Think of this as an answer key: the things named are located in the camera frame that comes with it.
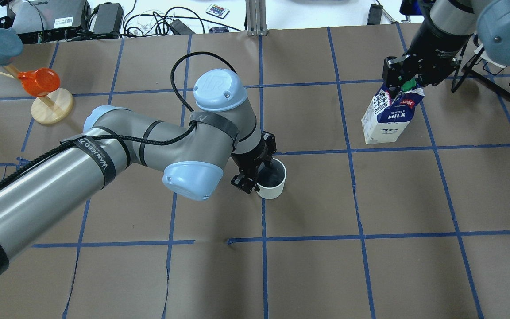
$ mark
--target wooden base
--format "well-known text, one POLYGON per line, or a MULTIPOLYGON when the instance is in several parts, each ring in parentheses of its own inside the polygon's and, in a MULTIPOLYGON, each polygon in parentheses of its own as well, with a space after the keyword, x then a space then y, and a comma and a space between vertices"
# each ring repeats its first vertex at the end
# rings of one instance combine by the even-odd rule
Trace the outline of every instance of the wooden base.
POLYGON ((64 119, 74 105, 72 94, 59 88, 46 97, 37 97, 31 107, 31 115, 41 124, 54 124, 64 119))

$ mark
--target orange mug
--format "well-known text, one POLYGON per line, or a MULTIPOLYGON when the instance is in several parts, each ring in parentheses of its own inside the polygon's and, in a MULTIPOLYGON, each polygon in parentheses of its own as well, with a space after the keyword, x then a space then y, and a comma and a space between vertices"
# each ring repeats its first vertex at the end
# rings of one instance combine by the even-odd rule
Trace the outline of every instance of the orange mug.
POLYGON ((21 81, 23 89, 33 97, 46 97, 48 93, 54 92, 60 87, 58 74, 48 67, 36 71, 20 72, 17 78, 21 81))

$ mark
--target power adapter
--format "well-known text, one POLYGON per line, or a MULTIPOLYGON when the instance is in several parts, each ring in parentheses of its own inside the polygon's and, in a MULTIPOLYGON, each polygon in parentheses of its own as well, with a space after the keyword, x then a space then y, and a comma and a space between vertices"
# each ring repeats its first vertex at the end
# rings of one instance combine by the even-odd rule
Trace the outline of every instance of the power adapter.
POLYGON ((170 27, 170 30, 174 35, 195 34, 192 29, 178 19, 169 24, 168 27, 170 27))
POLYGON ((367 25, 381 24, 381 16, 383 15, 383 6, 380 4, 371 4, 369 8, 369 16, 367 18, 367 25))
MULTIPOLYGON (((120 4, 100 4, 97 8, 96 21, 93 24, 92 32, 95 34, 109 34, 121 30, 123 8, 120 4)), ((101 39, 118 38, 117 35, 105 36, 101 39)))

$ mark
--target milk carton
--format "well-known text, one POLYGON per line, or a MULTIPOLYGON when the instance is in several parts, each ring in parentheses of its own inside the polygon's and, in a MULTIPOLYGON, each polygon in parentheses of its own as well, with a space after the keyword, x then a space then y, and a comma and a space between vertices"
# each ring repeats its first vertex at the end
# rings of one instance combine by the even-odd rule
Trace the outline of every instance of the milk carton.
POLYGON ((365 143, 397 141, 413 119, 415 106, 422 101, 423 97, 425 93, 414 79, 403 85, 403 90, 395 99, 391 99, 389 89, 383 83, 362 118, 365 143))

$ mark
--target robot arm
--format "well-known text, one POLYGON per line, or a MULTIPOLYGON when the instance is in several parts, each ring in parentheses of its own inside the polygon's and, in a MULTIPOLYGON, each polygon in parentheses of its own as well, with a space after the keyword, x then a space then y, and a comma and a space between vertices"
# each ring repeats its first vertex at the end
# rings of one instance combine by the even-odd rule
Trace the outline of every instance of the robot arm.
POLYGON ((391 97, 417 77, 422 86, 438 85, 459 68, 456 54, 477 30, 495 62, 510 65, 510 0, 437 0, 418 4, 425 20, 401 57, 387 57, 383 80, 391 97))
POLYGON ((0 274, 132 163, 164 171, 162 182, 169 189, 206 200, 232 155, 242 177, 232 184, 251 192, 259 166, 272 160, 274 136, 257 129, 239 77, 225 69, 209 71, 196 82, 194 96, 202 111, 192 113, 188 130, 128 109, 98 107, 86 120, 85 133, 63 141, 56 154, 0 189, 0 274))

